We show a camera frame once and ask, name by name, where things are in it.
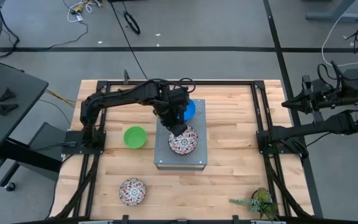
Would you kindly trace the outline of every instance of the chair wheel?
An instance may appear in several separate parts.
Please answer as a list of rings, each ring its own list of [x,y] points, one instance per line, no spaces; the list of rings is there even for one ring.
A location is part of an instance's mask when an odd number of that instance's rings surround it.
[[[16,188],[16,184],[12,182],[8,182],[7,185],[4,187],[6,191],[11,192],[14,191]]]

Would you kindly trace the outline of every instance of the wooden tabletop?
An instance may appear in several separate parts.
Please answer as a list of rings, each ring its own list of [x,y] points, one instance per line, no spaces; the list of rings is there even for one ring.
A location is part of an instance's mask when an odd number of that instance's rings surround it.
[[[83,80],[76,103],[72,130],[81,130],[80,106],[95,92],[97,80]],[[274,125],[291,126],[280,80],[265,80],[267,98]],[[113,86],[111,91],[131,86]],[[205,99],[208,138],[208,165],[204,171],[157,170],[154,146],[157,118],[151,106],[125,105],[109,108],[106,117],[107,139],[99,160],[91,219],[131,220],[203,219],[229,220],[259,218],[258,213],[229,203],[230,198],[249,199],[259,187],[267,186],[264,161],[259,154],[255,132],[257,121],[250,86],[198,85],[190,98]],[[266,119],[263,116],[265,129]],[[123,135],[131,126],[147,131],[147,142],[140,149],[125,147]],[[303,209],[312,214],[310,196],[299,158],[281,154],[287,188]],[[62,210],[75,192],[82,155],[65,162],[57,183],[52,216]],[[128,207],[119,199],[119,186],[128,178],[142,180],[146,198],[138,206]],[[280,191],[276,188],[280,214],[283,214]],[[87,190],[83,194],[84,214]]]

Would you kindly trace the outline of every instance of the blue bowl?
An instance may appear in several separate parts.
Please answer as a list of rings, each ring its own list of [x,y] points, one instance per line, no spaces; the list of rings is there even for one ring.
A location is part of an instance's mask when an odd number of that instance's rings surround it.
[[[190,99],[185,111],[185,121],[190,120],[196,114],[196,103]]]

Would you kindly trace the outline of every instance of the black desk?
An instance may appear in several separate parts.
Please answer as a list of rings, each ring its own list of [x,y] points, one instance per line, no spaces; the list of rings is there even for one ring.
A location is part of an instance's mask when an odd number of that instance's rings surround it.
[[[32,77],[24,72],[18,71],[14,68],[0,64],[0,84],[8,86],[15,94],[15,98],[3,101],[3,103],[15,103],[19,107],[10,111],[6,116],[0,115],[0,166],[6,159],[13,159],[18,162],[23,162],[34,167],[43,168],[53,172],[58,172],[61,164],[60,149],[54,149],[53,155],[49,151],[34,152],[31,146],[23,144],[19,141],[9,138],[16,126],[34,106],[37,100],[42,96],[48,83],[38,78]],[[41,141],[35,141],[35,137],[40,137],[41,129],[47,128],[48,132],[56,132],[57,139],[44,138]],[[33,138],[37,147],[45,147],[64,139],[64,132],[59,129],[54,129],[49,125],[42,125],[40,131],[37,132]],[[6,174],[0,185],[6,184],[12,177],[19,164],[15,162],[14,166]]]

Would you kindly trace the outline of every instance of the patterned bowl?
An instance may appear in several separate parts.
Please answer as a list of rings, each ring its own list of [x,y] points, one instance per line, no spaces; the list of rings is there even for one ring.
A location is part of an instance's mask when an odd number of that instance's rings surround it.
[[[177,154],[185,155],[196,149],[198,134],[194,128],[187,126],[187,130],[179,136],[169,135],[169,147]]]
[[[124,181],[119,188],[119,198],[124,205],[135,206],[140,204],[146,196],[146,185],[137,178]]]

